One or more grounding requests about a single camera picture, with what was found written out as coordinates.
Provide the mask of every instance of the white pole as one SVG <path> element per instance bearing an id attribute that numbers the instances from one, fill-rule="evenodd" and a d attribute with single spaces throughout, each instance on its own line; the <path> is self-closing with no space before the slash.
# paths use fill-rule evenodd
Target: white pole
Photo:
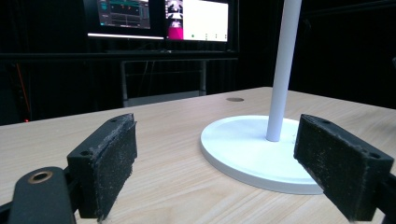
<path id="1" fill-rule="evenodd" d="M 285 0 L 276 56 L 276 70 L 266 139 L 278 142 L 285 114 L 291 63 L 302 0 Z"/>

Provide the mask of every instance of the wooden table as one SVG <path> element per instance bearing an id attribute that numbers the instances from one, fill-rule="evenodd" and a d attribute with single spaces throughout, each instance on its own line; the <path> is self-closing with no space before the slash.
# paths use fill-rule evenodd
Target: wooden table
<path id="1" fill-rule="evenodd" d="M 12 200 L 20 177 L 44 166 L 65 168 L 66 155 L 103 122 L 134 113 L 138 157 L 105 223 L 349 223 L 324 195 L 258 189 L 203 157 L 200 134 L 208 124 L 268 115 L 271 92 L 258 88 L 1 126 L 0 204 Z M 396 158 L 395 110 L 290 91 L 285 118 L 302 113 L 328 119 Z M 373 223 L 383 216 L 377 210 Z"/>

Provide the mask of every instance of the computer screen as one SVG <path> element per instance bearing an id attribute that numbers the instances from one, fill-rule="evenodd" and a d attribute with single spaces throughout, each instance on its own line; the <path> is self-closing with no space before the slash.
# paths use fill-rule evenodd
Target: computer screen
<path id="1" fill-rule="evenodd" d="M 228 1 L 164 1 L 167 39 L 227 42 Z"/>
<path id="2" fill-rule="evenodd" d="M 163 39 L 163 0 L 84 0 L 91 37 Z"/>

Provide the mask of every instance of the black foam pad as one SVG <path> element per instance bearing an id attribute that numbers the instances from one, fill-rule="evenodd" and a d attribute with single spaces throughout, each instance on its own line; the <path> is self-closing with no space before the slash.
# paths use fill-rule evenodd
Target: black foam pad
<path id="1" fill-rule="evenodd" d="M 372 220 L 392 157 L 326 119 L 301 115 L 294 158 L 348 220 Z"/>
<path id="2" fill-rule="evenodd" d="M 135 124 L 132 114 L 110 119 L 67 156 L 81 186 L 81 217 L 105 219 L 110 212 L 137 156 Z"/>

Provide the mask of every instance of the white lamp base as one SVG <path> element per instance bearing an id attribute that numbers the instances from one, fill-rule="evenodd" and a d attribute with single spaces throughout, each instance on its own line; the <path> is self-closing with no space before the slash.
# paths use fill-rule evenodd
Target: white lamp base
<path id="1" fill-rule="evenodd" d="M 267 116 L 238 116 L 209 124 L 201 134 L 205 158 L 218 170 L 249 185 L 291 194 L 323 190 L 293 158 L 299 122 L 283 119 L 279 142 L 265 139 Z"/>

